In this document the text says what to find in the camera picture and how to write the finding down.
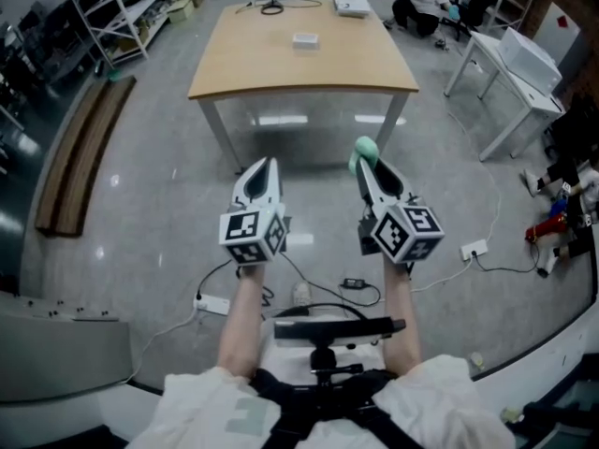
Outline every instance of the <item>forearm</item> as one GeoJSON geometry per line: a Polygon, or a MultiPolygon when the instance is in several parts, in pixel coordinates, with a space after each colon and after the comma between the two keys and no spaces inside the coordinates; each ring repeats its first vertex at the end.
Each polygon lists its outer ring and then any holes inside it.
{"type": "Polygon", "coordinates": [[[383,256],[385,271],[385,313],[392,319],[405,320],[405,329],[383,342],[387,370],[398,376],[422,362],[420,337],[410,294],[410,277],[404,267],[396,267],[383,256]]]}
{"type": "Polygon", "coordinates": [[[252,378],[258,366],[264,266],[243,268],[240,286],[221,334],[218,366],[252,378]]]}

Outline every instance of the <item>table leg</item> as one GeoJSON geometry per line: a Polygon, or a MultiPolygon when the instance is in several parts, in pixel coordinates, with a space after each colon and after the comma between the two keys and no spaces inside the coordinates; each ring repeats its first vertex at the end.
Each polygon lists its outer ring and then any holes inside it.
{"type": "Polygon", "coordinates": [[[381,129],[376,136],[376,145],[378,146],[378,150],[380,153],[383,153],[383,150],[387,146],[387,142],[389,137],[391,136],[391,132],[395,125],[397,124],[398,118],[402,114],[403,107],[405,106],[405,102],[408,99],[408,93],[404,94],[394,94],[391,99],[391,103],[389,104],[389,108],[387,110],[387,115],[385,115],[385,120],[381,125],[381,129]]]}
{"type": "Polygon", "coordinates": [[[484,90],[477,95],[478,99],[482,100],[485,97],[485,95],[489,91],[490,86],[493,84],[493,82],[497,78],[497,75],[499,75],[499,69],[497,69],[497,68],[495,68],[493,71],[490,72],[489,78],[487,79],[487,83],[485,83],[484,90]]]}
{"type": "Polygon", "coordinates": [[[7,109],[5,109],[2,105],[0,105],[0,111],[4,113],[4,115],[12,122],[12,124],[14,124],[21,131],[25,131],[25,127],[21,124],[21,122],[19,122],[19,120],[12,116],[10,112],[7,109]]]}
{"type": "Polygon", "coordinates": [[[443,91],[443,94],[445,96],[449,96],[451,94],[453,87],[456,86],[456,83],[461,78],[461,75],[464,72],[464,70],[466,69],[468,62],[470,62],[470,58],[472,57],[472,54],[474,51],[475,51],[475,40],[473,38],[470,38],[470,43],[468,44],[468,47],[466,48],[466,52],[464,53],[464,56],[461,58],[460,66],[458,66],[458,68],[456,68],[456,71],[452,75],[451,80],[449,81],[449,83],[447,84],[446,88],[443,91]]]}
{"type": "Polygon", "coordinates": [[[530,108],[525,107],[518,114],[518,116],[510,122],[510,124],[505,128],[505,130],[501,132],[500,135],[496,139],[494,139],[490,143],[490,145],[478,155],[478,159],[480,161],[485,161],[491,153],[497,150],[497,147],[501,145],[507,137],[509,137],[512,133],[516,131],[516,129],[522,124],[522,122],[526,120],[528,115],[531,114],[531,112],[532,110],[530,108]]]}
{"type": "Polygon", "coordinates": [[[221,116],[218,114],[216,105],[214,105],[212,100],[199,100],[198,103],[202,108],[204,116],[206,117],[206,121],[208,122],[208,126],[214,133],[214,137],[216,138],[216,141],[218,141],[218,144],[225,154],[225,158],[228,160],[228,163],[236,173],[241,173],[242,169],[240,161],[237,158],[235,150],[233,149],[231,140],[226,132],[225,124],[223,123],[223,120],[221,120],[221,116]]]}
{"type": "Polygon", "coordinates": [[[510,156],[512,158],[516,158],[519,154],[521,154],[524,150],[526,150],[528,145],[530,145],[534,139],[539,138],[541,136],[541,134],[545,130],[547,130],[549,125],[552,124],[553,122],[555,122],[555,120],[557,120],[557,118],[560,117],[561,115],[543,114],[542,116],[543,116],[543,121],[534,129],[533,132],[531,132],[531,134],[522,142],[521,145],[519,145],[515,150],[513,150],[510,153],[510,156]]]}

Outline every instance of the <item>power outlet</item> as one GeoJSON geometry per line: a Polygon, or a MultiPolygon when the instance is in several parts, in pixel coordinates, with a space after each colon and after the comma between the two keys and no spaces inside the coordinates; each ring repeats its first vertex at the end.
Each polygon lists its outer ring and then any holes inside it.
{"type": "Polygon", "coordinates": [[[202,299],[194,299],[194,308],[199,311],[212,312],[214,314],[228,315],[231,302],[222,297],[202,295],[202,299]]]}
{"type": "Polygon", "coordinates": [[[468,261],[472,259],[472,252],[475,252],[477,256],[487,253],[489,248],[487,247],[487,241],[485,239],[479,239],[474,243],[465,244],[460,248],[461,259],[468,261]]]}

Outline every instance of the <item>white cable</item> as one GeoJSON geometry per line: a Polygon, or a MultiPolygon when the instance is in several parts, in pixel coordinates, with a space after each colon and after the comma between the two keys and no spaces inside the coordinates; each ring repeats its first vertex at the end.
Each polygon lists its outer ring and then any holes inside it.
{"type": "MultiPolygon", "coordinates": [[[[468,132],[466,131],[466,128],[464,128],[464,125],[461,123],[460,120],[458,120],[458,118],[451,111],[447,110],[447,114],[451,118],[453,118],[456,121],[456,123],[460,126],[462,133],[468,139],[468,145],[470,146],[470,150],[475,155],[475,157],[478,158],[478,155],[476,154],[476,150],[472,145],[472,140],[470,139],[470,135],[468,135],[468,132]]],[[[499,185],[497,184],[497,181],[493,177],[493,174],[490,172],[490,169],[485,167],[485,165],[483,165],[482,162],[480,163],[480,165],[487,170],[487,173],[489,173],[489,178],[490,178],[491,182],[493,183],[493,186],[495,187],[495,191],[497,192],[497,206],[495,207],[495,217],[493,218],[493,221],[490,224],[489,235],[487,236],[487,243],[489,243],[491,237],[493,236],[493,228],[495,227],[497,220],[499,220],[499,215],[502,210],[502,192],[499,189],[499,185]]]]}
{"type": "Polygon", "coordinates": [[[472,263],[473,263],[473,259],[470,258],[470,263],[468,263],[461,271],[457,272],[453,276],[449,276],[448,278],[443,278],[442,280],[432,282],[431,284],[429,284],[428,286],[425,286],[423,288],[414,288],[412,290],[412,293],[419,293],[420,291],[426,291],[427,289],[432,288],[433,286],[436,286],[437,284],[441,284],[442,282],[451,281],[454,278],[457,278],[458,276],[460,276],[462,273],[465,273],[470,268],[472,263]]]}
{"type": "Polygon", "coordinates": [[[191,315],[185,321],[177,323],[176,325],[171,326],[168,329],[165,329],[163,331],[160,331],[160,332],[154,334],[150,338],[150,340],[148,341],[148,343],[144,346],[143,350],[141,351],[141,355],[139,356],[139,360],[138,360],[138,365],[137,365],[136,369],[133,371],[133,374],[131,374],[125,381],[123,381],[123,384],[127,384],[135,376],[138,375],[138,372],[141,369],[141,365],[143,364],[143,356],[145,355],[145,353],[148,350],[148,348],[150,347],[150,345],[153,343],[153,340],[155,340],[159,336],[164,336],[165,334],[168,334],[170,331],[174,331],[175,329],[179,329],[180,327],[184,327],[184,326],[187,326],[187,325],[191,324],[194,321],[194,318],[196,317],[197,313],[198,313],[198,311],[194,308],[194,310],[192,311],[191,315]]]}
{"type": "MultiPolygon", "coordinates": [[[[461,124],[461,121],[458,120],[458,118],[453,113],[451,113],[451,111],[449,111],[448,109],[446,109],[446,111],[447,111],[447,114],[451,118],[453,118],[456,121],[456,123],[460,126],[462,133],[466,136],[466,139],[468,139],[468,146],[470,147],[471,152],[476,156],[476,158],[478,158],[478,155],[476,154],[475,148],[472,145],[472,140],[470,139],[470,135],[468,135],[468,132],[466,131],[466,128],[464,128],[464,125],[461,124]]],[[[499,189],[499,185],[497,184],[497,181],[493,177],[493,174],[490,172],[490,170],[487,167],[485,167],[485,165],[483,165],[482,163],[480,165],[483,168],[485,168],[487,170],[487,172],[489,173],[490,180],[493,183],[493,186],[495,187],[495,191],[497,192],[497,206],[495,207],[495,216],[493,218],[493,221],[490,224],[489,235],[487,236],[487,243],[489,243],[490,239],[493,236],[493,229],[495,227],[495,224],[499,220],[499,216],[501,214],[501,210],[502,210],[502,192],[499,189]]],[[[474,259],[470,258],[470,262],[463,269],[461,269],[460,271],[458,271],[453,276],[449,276],[448,278],[443,278],[442,280],[435,281],[435,282],[433,282],[433,283],[431,283],[428,286],[425,286],[423,288],[415,288],[415,289],[412,290],[412,293],[419,293],[421,291],[426,291],[427,289],[430,289],[433,286],[436,286],[437,284],[441,284],[442,282],[448,282],[448,281],[453,280],[454,278],[457,278],[461,274],[465,273],[470,268],[470,266],[473,264],[473,262],[474,262],[474,259]]]]}

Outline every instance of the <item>gray floor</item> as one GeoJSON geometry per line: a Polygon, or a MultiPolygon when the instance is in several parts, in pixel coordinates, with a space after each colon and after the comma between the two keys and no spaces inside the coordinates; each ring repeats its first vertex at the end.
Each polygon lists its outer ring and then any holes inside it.
{"type": "MultiPolygon", "coordinates": [[[[130,323],[134,356],[153,333],[188,316],[195,286],[226,261],[217,245],[217,222],[235,177],[200,109],[186,94],[221,9],[244,1],[206,0],[189,21],[164,29],[150,49],[150,61],[128,67],[139,83],[106,150],[84,236],[44,240],[31,227],[28,231],[23,292],[118,314],[130,323]]],[[[387,15],[393,0],[370,1],[374,10],[387,15]]],[[[434,48],[434,38],[392,32],[421,91],[409,99],[405,124],[397,126],[385,157],[435,208],[446,231],[433,256],[416,266],[414,287],[464,268],[459,247],[487,237],[497,195],[485,167],[498,182],[503,202],[484,264],[529,268],[524,229],[549,206],[545,196],[531,199],[519,179],[524,167],[540,172],[547,166],[540,142],[513,160],[508,150],[515,141],[509,140],[483,167],[448,115],[463,123],[478,152],[516,115],[519,102],[500,81],[480,102],[475,93],[487,73],[475,65],[469,65],[451,98],[443,97],[463,50],[463,42],[457,45],[446,33],[447,52],[434,48]]],[[[379,127],[356,116],[376,121],[388,101],[387,96],[371,94],[302,94],[219,104],[245,164],[262,155],[279,159],[292,232],[314,237],[314,244],[290,245],[288,254],[315,282],[334,287],[343,277],[356,277],[382,287],[380,256],[359,254],[356,228],[363,203],[345,166],[355,139],[373,137],[379,127]],[[307,123],[252,125],[256,114],[303,115],[307,123]]],[[[284,259],[269,265],[267,286],[276,295],[274,307],[288,306],[298,280],[284,259]]],[[[591,284],[587,256],[557,268],[546,280],[534,272],[483,273],[472,267],[451,282],[414,295],[424,353],[466,356],[478,351],[486,368],[492,368],[585,308],[591,284]]],[[[228,268],[210,279],[205,292],[232,297],[235,286],[228,268]]],[[[371,297],[356,295],[362,302],[371,297]]],[[[314,298],[330,300],[317,290],[314,298]]],[[[379,305],[368,313],[382,311],[379,305]]],[[[159,339],[138,381],[160,387],[169,372],[198,372],[213,365],[223,323],[223,318],[209,315],[201,325],[159,339]]]]}

